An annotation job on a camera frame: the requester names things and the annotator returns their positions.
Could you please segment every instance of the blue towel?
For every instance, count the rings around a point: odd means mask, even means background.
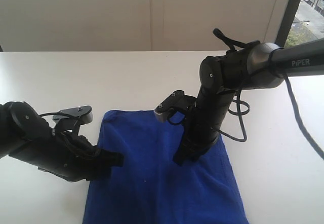
[[[221,137],[180,167],[172,157],[182,133],[153,111],[107,112],[98,145],[122,153],[125,162],[111,178],[91,181],[83,223],[248,223]]]

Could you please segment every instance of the piper logo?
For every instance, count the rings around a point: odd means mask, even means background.
[[[309,62],[310,62],[310,60],[308,58],[293,60],[292,66],[306,66],[306,65],[310,65]]]

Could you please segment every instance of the white table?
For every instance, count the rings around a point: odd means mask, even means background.
[[[80,133],[96,143],[106,111],[154,109],[177,89],[196,96],[200,62],[223,53],[0,53],[0,103],[26,101],[38,113],[91,105],[94,121]],[[324,76],[291,81],[304,123],[323,148]],[[324,223],[324,162],[299,131],[285,85],[242,98],[251,105],[249,139],[224,141],[249,221]],[[222,129],[240,136],[234,116]],[[0,172],[1,223],[81,223],[87,182],[68,183],[9,157]]]

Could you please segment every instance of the blue cloth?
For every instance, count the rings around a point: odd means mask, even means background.
[[[182,133],[153,111],[107,112],[98,145],[125,162],[91,181],[83,223],[248,223],[222,139],[180,167],[172,157]]]

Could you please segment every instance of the table surface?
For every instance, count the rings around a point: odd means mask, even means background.
[[[171,92],[197,96],[206,56],[224,52],[0,53],[0,103],[26,101],[38,113],[91,105],[81,128],[98,139],[105,112],[154,109]],[[324,148],[324,76],[292,78],[303,121]],[[324,223],[324,162],[299,131],[286,86],[242,93],[248,140],[224,137],[251,223]],[[222,130],[241,136],[237,117]],[[68,183],[24,162],[0,160],[1,223],[81,223],[89,183]]]

